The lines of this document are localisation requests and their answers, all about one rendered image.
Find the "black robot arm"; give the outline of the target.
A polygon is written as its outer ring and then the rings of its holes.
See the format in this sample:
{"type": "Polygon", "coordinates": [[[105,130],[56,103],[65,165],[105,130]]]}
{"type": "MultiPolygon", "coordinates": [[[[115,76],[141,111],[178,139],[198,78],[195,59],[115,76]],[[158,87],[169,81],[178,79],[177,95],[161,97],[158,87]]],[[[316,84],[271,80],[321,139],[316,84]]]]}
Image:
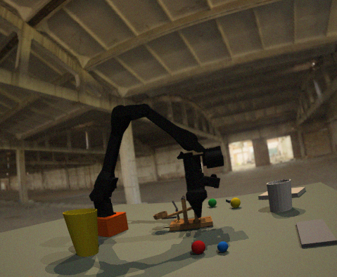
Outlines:
{"type": "MultiPolygon", "coordinates": [[[[197,135],[173,124],[147,104],[118,105],[113,108],[111,113],[112,131],[106,148],[103,168],[95,181],[93,191],[89,195],[91,201],[94,201],[95,209],[97,209],[97,217],[107,217],[116,214],[116,212],[113,212],[110,197],[115,188],[117,188],[116,183],[118,178],[115,178],[115,167],[118,153],[120,152],[122,136],[131,120],[137,120],[141,117],[148,118],[166,131],[184,150],[194,150],[197,153],[203,152],[200,155],[180,152],[177,159],[183,159],[185,172],[202,169],[200,156],[202,156],[203,166],[207,166],[208,169],[224,166],[224,158],[220,146],[204,149],[198,142],[197,135]]],[[[205,186],[219,188],[219,185],[220,178],[217,178],[216,174],[204,176],[203,173],[203,176],[201,176],[201,188],[205,188],[205,186]]]]}

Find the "grey open cylinder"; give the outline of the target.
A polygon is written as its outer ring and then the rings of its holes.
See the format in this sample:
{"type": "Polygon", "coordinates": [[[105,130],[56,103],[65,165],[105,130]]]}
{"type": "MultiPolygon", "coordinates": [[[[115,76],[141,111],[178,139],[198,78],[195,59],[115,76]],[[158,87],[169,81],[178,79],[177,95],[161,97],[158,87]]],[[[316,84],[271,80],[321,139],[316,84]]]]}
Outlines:
{"type": "Polygon", "coordinates": [[[284,212],[292,209],[291,180],[282,179],[267,183],[270,212],[284,212]]]}

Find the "yellow ball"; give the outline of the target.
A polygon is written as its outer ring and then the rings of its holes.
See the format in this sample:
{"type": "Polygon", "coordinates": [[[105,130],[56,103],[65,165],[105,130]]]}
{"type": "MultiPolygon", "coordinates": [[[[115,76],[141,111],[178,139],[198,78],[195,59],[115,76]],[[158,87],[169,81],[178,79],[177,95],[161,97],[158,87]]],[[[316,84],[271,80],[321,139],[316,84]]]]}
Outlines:
{"type": "Polygon", "coordinates": [[[241,201],[240,201],[238,198],[233,198],[233,199],[231,200],[231,206],[232,206],[233,208],[239,207],[240,203],[241,203],[241,201]]]}

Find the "blue ball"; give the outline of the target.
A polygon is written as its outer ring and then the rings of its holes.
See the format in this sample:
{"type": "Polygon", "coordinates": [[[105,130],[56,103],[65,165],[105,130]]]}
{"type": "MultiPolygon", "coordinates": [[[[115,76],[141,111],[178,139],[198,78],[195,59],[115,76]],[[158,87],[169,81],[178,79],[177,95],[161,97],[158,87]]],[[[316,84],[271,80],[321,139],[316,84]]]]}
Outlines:
{"type": "Polygon", "coordinates": [[[217,248],[220,252],[224,252],[224,251],[227,251],[228,249],[228,244],[226,242],[220,242],[218,245],[217,245],[217,248]]]}

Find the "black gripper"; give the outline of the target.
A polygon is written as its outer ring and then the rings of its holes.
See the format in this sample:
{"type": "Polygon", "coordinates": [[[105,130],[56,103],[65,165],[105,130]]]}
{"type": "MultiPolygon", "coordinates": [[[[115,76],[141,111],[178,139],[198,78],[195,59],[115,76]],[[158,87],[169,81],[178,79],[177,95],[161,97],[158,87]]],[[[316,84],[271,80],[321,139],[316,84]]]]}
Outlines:
{"type": "Polygon", "coordinates": [[[202,215],[202,202],[207,198],[207,191],[201,188],[202,169],[185,172],[186,177],[186,200],[188,200],[191,208],[198,218],[202,215]]]}

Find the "olive yellow cup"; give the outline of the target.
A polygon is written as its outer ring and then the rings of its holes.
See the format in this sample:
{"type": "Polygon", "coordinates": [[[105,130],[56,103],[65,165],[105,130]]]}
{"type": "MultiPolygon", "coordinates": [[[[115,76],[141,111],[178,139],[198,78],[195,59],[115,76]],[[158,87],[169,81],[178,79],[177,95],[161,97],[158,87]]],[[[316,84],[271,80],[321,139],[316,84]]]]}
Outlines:
{"type": "Polygon", "coordinates": [[[78,209],[63,213],[77,256],[88,257],[98,253],[97,209],[78,209]]]}

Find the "green ball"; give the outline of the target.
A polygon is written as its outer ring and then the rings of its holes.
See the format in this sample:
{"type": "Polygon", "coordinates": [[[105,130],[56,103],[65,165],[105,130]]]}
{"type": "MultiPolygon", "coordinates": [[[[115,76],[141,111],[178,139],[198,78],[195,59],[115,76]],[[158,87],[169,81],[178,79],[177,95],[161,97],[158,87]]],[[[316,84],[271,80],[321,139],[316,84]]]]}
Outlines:
{"type": "Polygon", "coordinates": [[[212,198],[208,201],[208,204],[209,204],[210,207],[214,207],[217,204],[217,201],[212,198]]]}

